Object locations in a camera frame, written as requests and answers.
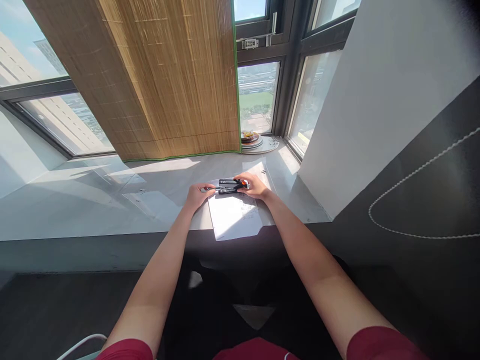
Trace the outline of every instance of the black wall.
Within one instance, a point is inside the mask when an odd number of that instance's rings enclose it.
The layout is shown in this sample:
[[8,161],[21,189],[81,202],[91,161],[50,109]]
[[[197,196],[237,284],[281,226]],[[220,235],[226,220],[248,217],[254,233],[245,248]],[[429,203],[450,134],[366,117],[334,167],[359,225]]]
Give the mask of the black wall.
[[[480,355],[480,237],[422,239],[388,232],[370,204],[480,127],[480,77],[452,101],[341,212],[310,229],[351,265],[391,266],[443,325],[456,351]],[[480,233],[480,132],[373,208],[383,226],[424,236]]]

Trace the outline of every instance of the red shirt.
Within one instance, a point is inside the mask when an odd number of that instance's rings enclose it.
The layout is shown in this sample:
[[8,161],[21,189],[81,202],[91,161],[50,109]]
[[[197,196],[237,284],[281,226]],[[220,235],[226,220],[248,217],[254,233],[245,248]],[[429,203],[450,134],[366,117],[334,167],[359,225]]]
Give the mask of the red shirt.
[[[383,326],[367,327],[350,340],[347,360],[428,360],[405,336]],[[280,346],[256,337],[220,351],[213,360],[299,360]],[[107,347],[96,360],[153,360],[149,346],[138,339],[125,339]]]

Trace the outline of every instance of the forearm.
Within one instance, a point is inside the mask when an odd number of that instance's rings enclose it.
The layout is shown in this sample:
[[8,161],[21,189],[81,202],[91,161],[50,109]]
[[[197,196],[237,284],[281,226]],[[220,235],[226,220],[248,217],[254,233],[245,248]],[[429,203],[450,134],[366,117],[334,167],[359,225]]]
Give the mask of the forearm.
[[177,285],[193,213],[188,208],[182,208],[140,276],[126,308],[153,306],[168,311]]
[[359,330],[370,326],[394,328],[278,196],[269,192],[264,201],[295,270],[344,359],[350,339]]
[[135,285],[106,347],[123,339],[140,339],[155,358],[169,312],[194,210],[183,207]]
[[346,276],[330,252],[283,201],[269,191],[264,197],[290,261],[307,287],[332,276]]

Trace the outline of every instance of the white chair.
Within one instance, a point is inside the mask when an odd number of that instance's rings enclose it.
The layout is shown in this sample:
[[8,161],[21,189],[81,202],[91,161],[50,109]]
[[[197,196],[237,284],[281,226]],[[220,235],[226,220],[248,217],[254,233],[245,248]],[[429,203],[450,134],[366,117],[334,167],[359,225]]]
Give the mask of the white chair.
[[[73,345],[70,349],[68,349],[57,360],[64,360],[68,355],[73,353],[76,349],[78,349],[80,346],[82,346],[83,344],[85,344],[87,341],[89,341],[91,339],[102,339],[103,341],[107,341],[107,337],[103,334],[93,334],[93,335],[87,336],[86,338],[80,340],[75,345]],[[86,355],[84,357],[81,357],[77,360],[94,360],[99,354],[100,354],[100,350],[98,350],[96,352],[93,352],[90,355]]]

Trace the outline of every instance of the dark floor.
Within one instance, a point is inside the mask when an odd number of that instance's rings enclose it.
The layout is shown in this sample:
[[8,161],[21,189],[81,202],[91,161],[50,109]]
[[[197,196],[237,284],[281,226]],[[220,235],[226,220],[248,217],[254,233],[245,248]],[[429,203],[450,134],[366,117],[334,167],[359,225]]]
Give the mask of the dark floor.
[[[82,338],[108,335],[140,273],[17,275],[0,291],[0,359],[56,359]],[[388,267],[353,269],[372,303],[432,359],[449,359],[441,324]],[[97,351],[99,340],[68,359]]]

